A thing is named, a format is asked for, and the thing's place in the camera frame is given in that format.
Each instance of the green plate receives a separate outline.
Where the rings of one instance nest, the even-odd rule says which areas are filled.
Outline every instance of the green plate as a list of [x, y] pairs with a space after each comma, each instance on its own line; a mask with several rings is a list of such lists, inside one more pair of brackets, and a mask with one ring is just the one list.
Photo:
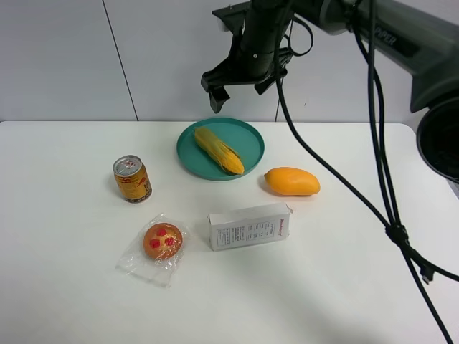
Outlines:
[[[244, 174], [229, 174], [210, 158], [194, 141], [195, 127], [208, 127], [215, 135], [233, 148], [241, 157]], [[249, 173], [261, 160], [265, 143], [251, 125], [234, 118], [208, 118], [190, 125], [177, 141], [177, 155], [185, 168], [204, 179], [229, 181]]]

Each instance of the clear plastic bag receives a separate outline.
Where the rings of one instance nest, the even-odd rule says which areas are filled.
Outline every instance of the clear plastic bag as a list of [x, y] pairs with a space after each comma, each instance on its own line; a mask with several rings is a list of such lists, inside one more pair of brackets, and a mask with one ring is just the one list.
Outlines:
[[168, 287], [183, 257], [188, 237], [189, 230], [182, 222], [160, 214], [139, 231], [116, 268], [155, 285]]

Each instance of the bread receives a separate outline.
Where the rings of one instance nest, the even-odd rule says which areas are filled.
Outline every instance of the bread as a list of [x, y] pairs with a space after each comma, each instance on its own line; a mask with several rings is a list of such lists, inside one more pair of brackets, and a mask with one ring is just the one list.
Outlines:
[[155, 224], [146, 231], [143, 250], [152, 259], [169, 259], [183, 243], [180, 230], [172, 224]]

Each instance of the corn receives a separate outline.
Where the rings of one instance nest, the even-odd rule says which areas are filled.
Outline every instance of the corn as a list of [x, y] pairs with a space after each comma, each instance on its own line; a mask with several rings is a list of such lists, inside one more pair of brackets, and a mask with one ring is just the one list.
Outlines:
[[244, 165], [235, 150], [228, 147], [211, 130], [206, 127], [195, 128], [194, 139], [221, 168], [234, 174], [244, 173]]

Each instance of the drink can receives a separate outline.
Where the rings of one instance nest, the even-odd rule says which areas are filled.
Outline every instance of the drink can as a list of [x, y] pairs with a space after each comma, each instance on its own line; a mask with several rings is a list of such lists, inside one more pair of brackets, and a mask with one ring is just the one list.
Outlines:
[[138, 203], [151, 195], [151, 184], [138, 156], [123, 156], [113, 164], [113, 174], [126, 201]]

